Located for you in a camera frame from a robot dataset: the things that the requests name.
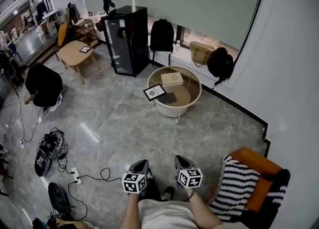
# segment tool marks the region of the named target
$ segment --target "bottle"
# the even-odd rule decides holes
[[[175,51],[178,52],[180,48],[180,41],[177,40],[176,45],[175,45]]]

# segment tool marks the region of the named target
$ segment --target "beige handbag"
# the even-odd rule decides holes
[[[207,65],[208,59],[211,57],[215,48],[211,45],[192,41],[189,43],[191,60],[194,61],[196,67]]]

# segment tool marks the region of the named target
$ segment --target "marble floor tile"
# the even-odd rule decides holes
[[[54,113],[44,115],[33,104],[24,105],[28,94],[25,86],[17,90],[19,97],[11,92],[0,110],[0,141],[5,137],[8,171],[14,176],[14,180],[3,180],[9,198],[0,196],[0,219],[10,228],[29,228],[22,209],[31,219],[46,222],[52,206],[45,182],[58,183],[68,191],[68,185],[74,181],[72,174],[58,171],[56,160],[44,178],[35,174],[38,144],[54,127],[64,132],[68,172],[73,163],[80,175],[101,179],[100,171],[107,167],[110,179],[115,179],[121,178],[131,164],[148,159],[160,191],[175,187],[175,200],[185,198],[184,191],[176,188],[175,155],[188,157],[202,169],[204,179],[198,192],[206,198],[218,181],[225,155],[241,147],[264,154],[263,126],[216,96],[203,90],[199,100],[176,124],[174,118],[160,114],[155,102],[149,102],[143,93],[157,67],[148,65],[134,78],[114,73],[105,45],[94,48],[94,57],[101,69],[91,61],[84,63],[84,85],[77,73],[70,67],[65,69],[55,55],[45,63],[60,74],[65,87],[62,104]],[[31,139],[38,119],[32,140],[23,149],[19,143],[23,136],[19,101],[25,139]],[[107,178],[108,170],[102,175]],[[87,206],[85,220],[102,229],[119,228],[128,199],[121,182],[89,177],[82,177],[81,181],[80,185],[70,184],[70,193]],[[85,206],[71,196],[69,201],[75,206],[72,216],[83,217]]]

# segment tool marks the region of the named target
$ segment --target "cube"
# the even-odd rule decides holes
[[[139,194],[146,187],[146,176],[144,174],[124,173],[122,186],[125,193]]]
[[[178,182],[185,188],[199,187],[203,179],[203,173],[200,169],[180,170]]]

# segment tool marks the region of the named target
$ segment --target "black refrigerator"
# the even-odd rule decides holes
[[[147,8],[126,5],[101,22],[115,73],[136,77],[150,62]]]

